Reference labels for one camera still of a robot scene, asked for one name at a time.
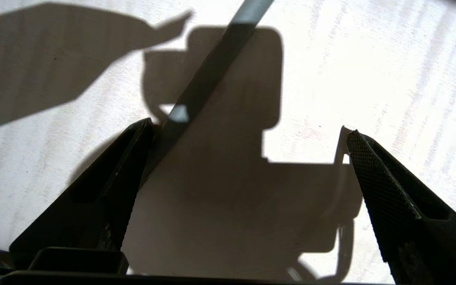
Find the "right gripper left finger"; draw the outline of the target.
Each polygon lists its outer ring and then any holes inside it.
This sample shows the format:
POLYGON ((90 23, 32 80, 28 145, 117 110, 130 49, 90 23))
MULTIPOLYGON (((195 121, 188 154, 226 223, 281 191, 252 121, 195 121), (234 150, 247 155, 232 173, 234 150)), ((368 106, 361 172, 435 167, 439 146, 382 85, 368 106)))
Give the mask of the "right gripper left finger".
POLYGON ((10 245, 16 258, 46 247, 119 250, 141 184, 153 124, 126 128, 10 245))

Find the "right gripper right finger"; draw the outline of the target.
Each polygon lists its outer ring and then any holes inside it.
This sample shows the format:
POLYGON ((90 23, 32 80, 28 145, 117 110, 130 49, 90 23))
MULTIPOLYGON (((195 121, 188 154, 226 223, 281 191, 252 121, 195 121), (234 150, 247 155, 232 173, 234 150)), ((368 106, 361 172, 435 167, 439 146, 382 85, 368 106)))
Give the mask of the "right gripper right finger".
POLYGON ((352 131, 347 147, 395 283, 456 285, 456 212, 371 137, 352 131))

